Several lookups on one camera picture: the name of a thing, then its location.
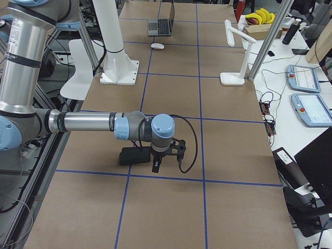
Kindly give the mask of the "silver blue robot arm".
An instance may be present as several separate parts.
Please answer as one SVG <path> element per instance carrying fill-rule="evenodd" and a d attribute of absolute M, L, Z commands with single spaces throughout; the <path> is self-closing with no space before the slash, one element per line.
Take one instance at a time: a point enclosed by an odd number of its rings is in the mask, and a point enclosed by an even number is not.
<path fill-rule="evenodd" d="M 78 30 L 78 1 L 9 1 L 13 16 L 1 79 L 1 150 L 14 149 L 40 135 L 71 131 L 110 131 L 116 139 L 149 142 L 124 148 L 120 163 L 152 162 L 157 173 L 162 158 L 182 157 L 175 121 L 167 114 L 153 118 L 141 112 L 61 112 L 36 109 L 33 96 L 42 65 L 47 33 Z"/>

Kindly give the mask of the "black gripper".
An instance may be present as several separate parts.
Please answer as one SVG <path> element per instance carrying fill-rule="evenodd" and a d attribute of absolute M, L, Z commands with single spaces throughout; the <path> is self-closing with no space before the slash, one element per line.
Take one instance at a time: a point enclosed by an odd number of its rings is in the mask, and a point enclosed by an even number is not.
<path fill-rule="evenodd" d="M 159 152 L 151 148 L 151 154 L 153 155 L 153 167 L 152 167 L 152 172 L 153 173 L 159 173 L 160 165 L 161 165 L 161 160 L 163 157 L 166 156 L 165 151 Z"/>

